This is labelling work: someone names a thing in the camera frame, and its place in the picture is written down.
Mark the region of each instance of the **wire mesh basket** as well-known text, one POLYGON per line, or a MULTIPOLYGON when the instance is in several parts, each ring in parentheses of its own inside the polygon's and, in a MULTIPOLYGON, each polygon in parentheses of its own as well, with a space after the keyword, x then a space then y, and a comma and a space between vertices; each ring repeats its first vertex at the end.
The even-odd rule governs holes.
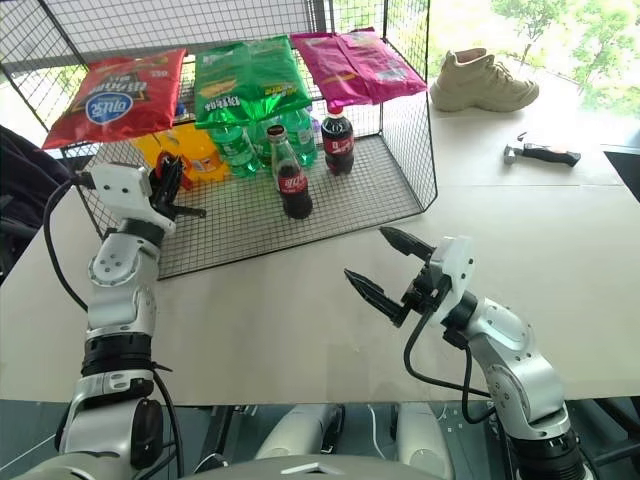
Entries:
MULTIPOLYGON (((181 102, 193 109, 193 54, 232 41, 299 32, 347 32, 373 26, 426 80, 429 0, 246 0, 158 2, 25 0, 0 3, 0 68, 42 126, 49 130, 73 99, 86 65, 186 47, 181 102)), ((313 114, 326 104, 297 52, 313 97, 313 114)), ((204 220, 177 219, 165 239, 160 278, 172 277, 424 212, 437 195, 426 94, 382 105, 345 108, 356 135, 351 174, 329 173, 320 147, 309 171, 314 209, 305 220, 283 212, 270 172, 252 178, 197 184, 176 204, 207 210, 204 220)), ((316 143, 321 143, 316 132, 316 143)), ((130 142, 79 144, 67 157, 143 165, 130 142)), ((99 235, 115 220, 93 191, 82 201, 99 235)))

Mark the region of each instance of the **table surface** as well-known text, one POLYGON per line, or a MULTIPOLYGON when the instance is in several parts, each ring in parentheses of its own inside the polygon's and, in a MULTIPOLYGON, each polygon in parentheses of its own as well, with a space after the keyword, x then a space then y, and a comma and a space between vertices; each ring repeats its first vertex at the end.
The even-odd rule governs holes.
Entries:
MULTIPOLYGON (((471 291, 532 323, 567 398, 638 395, 640 205, 595 145, 578 144, 573 169, 526 159, 504 166, 504 144, 525 129, 584 142, 566 118, 539 113, 433 112, 439 197, 396 225, 431 244, 474 238, 471 291)), ((62 268, 88 299, 99 241, 77 192, 52 225, 62 268)), ((342 273, 367 275, 398 299, 420 266, 370 229, 163 280, 153 357, 174 369, 165 377, 178 404, 458 399, 403 369, 417 316, 394 328, 342 273)), ((39 232, 0 289, 0 398, 68 401, 85 327, 39 232)), ((415 363, 462 381, 463 354, 437 326, 419 340, 415 363)), ((484 388, 478 368, 473 384, 484 388)))

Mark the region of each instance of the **red chip bag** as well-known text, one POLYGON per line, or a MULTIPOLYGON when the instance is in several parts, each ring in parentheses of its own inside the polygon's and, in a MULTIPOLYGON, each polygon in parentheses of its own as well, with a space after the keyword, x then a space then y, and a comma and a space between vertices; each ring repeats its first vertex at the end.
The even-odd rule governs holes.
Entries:
POLYGON ((90 65, 43 149, 80 141, 116 142, 171 128, 185 49, 90 65))

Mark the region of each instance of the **shoe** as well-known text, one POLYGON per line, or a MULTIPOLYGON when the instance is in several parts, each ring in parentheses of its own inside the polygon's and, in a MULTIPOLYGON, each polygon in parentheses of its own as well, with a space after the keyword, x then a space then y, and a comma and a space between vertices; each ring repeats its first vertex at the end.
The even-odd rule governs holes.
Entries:
POLYGON ((520 110, 538 98, 530 80, 513 78, 507 67, 484 48, 447 52, 438 79, 429 92, 434 106, 445 112, 478 107, 493 112, 520 110))

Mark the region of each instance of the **black handle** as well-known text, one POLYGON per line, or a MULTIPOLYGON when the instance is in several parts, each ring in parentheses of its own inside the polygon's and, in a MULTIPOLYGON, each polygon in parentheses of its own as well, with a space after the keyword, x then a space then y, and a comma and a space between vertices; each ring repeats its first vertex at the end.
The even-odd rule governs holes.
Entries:
POLYGON ((522 149, 522 156, 537 158, 551 163, 566 163, 570 167, 573 167, 580 160, 579 153, 567 152, 566 150, 559 151, 552 147, 536 145, 535 143, 525 143, 522 149))

